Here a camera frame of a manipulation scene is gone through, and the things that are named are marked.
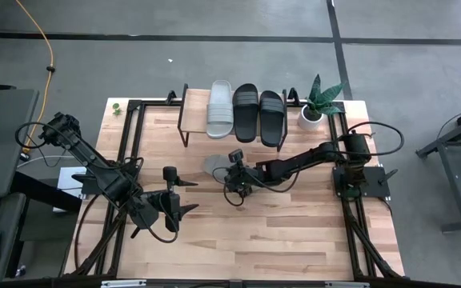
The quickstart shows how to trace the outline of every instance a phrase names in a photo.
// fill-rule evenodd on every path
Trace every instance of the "black slide sandal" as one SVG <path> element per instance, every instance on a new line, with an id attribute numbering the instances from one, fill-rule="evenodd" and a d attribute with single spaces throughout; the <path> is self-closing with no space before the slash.
<path id="1" fill-rule="evenodd" d="M 259 104 L 261 118 L 261 142 L 264 146 L 276 147 L 280 144 L 284 128 L 284 101 L 273 91 L 264 91 Z"/>
<path id="2" fill-rule="evenodd" d="M 234 132 L 236 139 L 242 143 L 255 140 L 257 136 L 257 113 L 259 99 L 257 87 L 254 84 L 243 84 L 234 92 Z"/>

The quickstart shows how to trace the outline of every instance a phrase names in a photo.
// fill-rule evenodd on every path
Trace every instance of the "wooden table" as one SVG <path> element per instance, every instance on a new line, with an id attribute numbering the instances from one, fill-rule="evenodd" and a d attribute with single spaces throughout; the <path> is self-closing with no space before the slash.
<path id="1" fill-rule="evenodd" d="M 110 98 L 102 119 L 96 149 L 108 159 L 116 159 L 125 115 L 114 116 L 111 106 L 119 103 L 126 110 L 128 98 Z M 348 125 L 367 121 L 365 102 L 345 101 Z M 240 143 L 230 135 L 212 140 L 205 134 L 190 136 L 190 145 L 182 145 L 178 130 L 178 107 L 147 107 L 139 156 L 145 163 L 139 181 L 145 190 L 164 189 L 162 168 L 176 166 L 183 180 L 198 186 L 177 188 L 182 204 L 198 203 L 182 220 L 178 240 L 163 244 L 148 231 L 135 239 L 135 226 L 128 219 L 122 244 L 119 278 L 240 278 L 254 280 L 351 280 L 350 256 L 344 228 L 343 210 L 331 183 L 332 163 L 304 170 L 296 185 L 285 194 L 260 190 L 245 199 L 241 207 L 229 205 L 222 195 L 222 185 L 202 171 L 204 158 L 228 154 L 242 148 L 248 164 L 274 158 L 289 158 L 331 139 L 328 121 L 322 120 L 315 132 L 301 130 L 296 122 L 299 108 L 288 109 L 287 139 L 280 153 L 261 144 Z M 131 147 L 133 139 L 131 129 Z M 362 126 L 361 133 L 370 133 Z M 369 141 L 371 152 L 375 144 Z M 368 165 L 378 164 L 373 158 Z M 283 183 L 279 188 L 289 185 Z M 238 201 L 231 195 L 230 200 Z M 83 223 L 79 241 L 80 262 L 92 251 L 101 237 L 106 213 L 106 199 L 99 198 Z M 391 215 L 385 204 L 364 198 L 364 208 L 371 241 L 391 267 L 403 274 Z M 163 238 L 172 236 L 164 217 L 153 225 Z M 106 256 L 109 266 L 113 243 Z M 361 267 L 366 273 L 363 248 L 358 245 Z M 65 273 L 74 269 L 73 247 Z"/>

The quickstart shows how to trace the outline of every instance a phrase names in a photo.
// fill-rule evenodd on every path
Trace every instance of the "potted plant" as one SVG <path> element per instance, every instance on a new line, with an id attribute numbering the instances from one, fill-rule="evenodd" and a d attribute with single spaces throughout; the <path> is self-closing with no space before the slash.
<path id="1" fill-rule="evenodd" d="M 316 75 L 309 97 L 306 98 L 307 104 L 300 111 L 298 125 L 304 130 L 316 130 L 324 114 L 331 116 L 341 112 L 339 108 L 332 106 L 332 101 L 343 87 L 344 84 L 341 83 L 321 93 L 321 78 L 319 74 Z"/>

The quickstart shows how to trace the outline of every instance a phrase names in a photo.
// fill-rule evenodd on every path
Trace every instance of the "gray concrete floor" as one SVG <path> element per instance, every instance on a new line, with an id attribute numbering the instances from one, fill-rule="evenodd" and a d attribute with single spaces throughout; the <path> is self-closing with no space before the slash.
<path id="1" fill-rule="evenodd" d="M 22 1 L 49 32 L 331 36 L 324 1 L 166 0 Z M 460 0 L 335 0 L 343 37 L 461 38 Z M 12 1 L 0 0 L 0 30 L 35 31 Z M 93 42 L 52 41 L 56 66 L 45 119 L 57 111 L 75 115 L 84 137 L 95 144 L 102 108 L 110 97 L 165 97 L 182 84 L 210 88 L 216 79 L 259 89 L 296 87 L 307 94 L 315 74 L 323 85 L 339 81 L 333 44 L 267 42 Z M 371 119 L 397 126 L 406 145 L 381 157 L 390 180 L 394 223 L 407 276 L 461 284 L 461 232 L 440 226 L 459 220 L 450 187 L 436 155 L 414 151 L 435 139 L 440 126 L 461 112 L 461 46 L 343 47 L 354 99 L 365 100 Z M 0 83 L 43 92 L 48 53 L 40 40 L 0 39 Z M 378 129 L 378 150 L 398 139 Z M 58 154 L 45 148 L 46 154 Z M 62 165 L 77 165 L 64 161 Z M 41 162 L 22 171 L 37 178 L 58 176 Z M 65 250 L 72 232 L 34 244 Z M 34 257 L 37 277 L 58 273 L 62 257 Z"/>

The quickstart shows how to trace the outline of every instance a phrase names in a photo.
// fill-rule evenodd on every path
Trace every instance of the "small plant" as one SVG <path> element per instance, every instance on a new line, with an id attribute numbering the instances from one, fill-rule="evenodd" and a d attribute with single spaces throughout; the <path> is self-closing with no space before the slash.
<path id="1" fill-rule="evenodd" d="M 307 100 L 307 113 L 314 119 L 318 120 L 321 114 L 333 115 L 341 112 L 341 110 L 335 106 L 332 106 L 332 101 L 341 93 L 344 84 L 338 84 L 326 89 L 321 93 L 321 78 L 319 74 L 316 75 L 314 82 L 312 83 L 312 89 L 309 93 Z"/>
<path id="2" fill-rule="evenodd" d="M 122 109 L 120 109 L 120 105 L 118 103 L 113 104 L 113 115 L 119 116 L 122 113 Z"/>

